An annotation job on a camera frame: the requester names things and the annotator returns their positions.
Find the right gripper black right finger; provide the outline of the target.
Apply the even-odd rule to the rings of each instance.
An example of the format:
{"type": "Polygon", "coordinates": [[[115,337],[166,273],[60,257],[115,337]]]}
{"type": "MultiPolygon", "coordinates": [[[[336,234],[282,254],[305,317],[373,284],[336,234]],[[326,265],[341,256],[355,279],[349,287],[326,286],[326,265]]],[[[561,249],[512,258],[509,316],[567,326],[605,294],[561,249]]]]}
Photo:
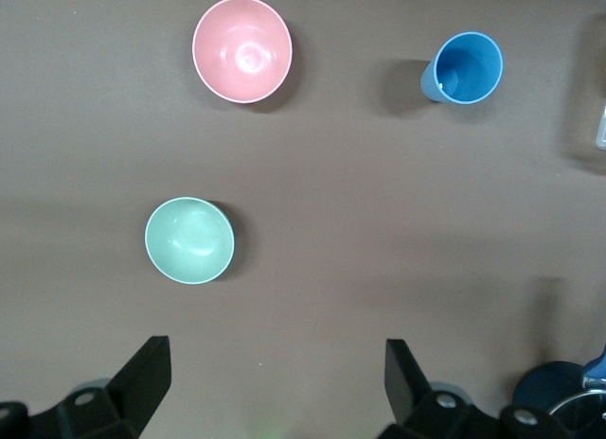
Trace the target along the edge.
{"type": "Polygon", "coordinates": [[[385,343],[384,388],[395,422],[384,438],[571,438],[537,408],[507,406],[493,417],[456,392],[432,387],[406,341],[385,343]]]}

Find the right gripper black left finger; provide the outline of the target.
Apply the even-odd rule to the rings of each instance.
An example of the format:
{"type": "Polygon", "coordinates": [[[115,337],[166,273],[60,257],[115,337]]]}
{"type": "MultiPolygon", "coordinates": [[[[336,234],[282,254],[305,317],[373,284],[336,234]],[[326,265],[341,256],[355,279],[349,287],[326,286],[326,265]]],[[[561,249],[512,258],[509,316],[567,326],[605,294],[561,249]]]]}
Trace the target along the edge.
{"type": "Polygon", "coordinates": [[[169,337],[152,336],[102,387],[87,387],[35,415],[1,404],[3,438],[138,438],[171,385],[169,337]]]}

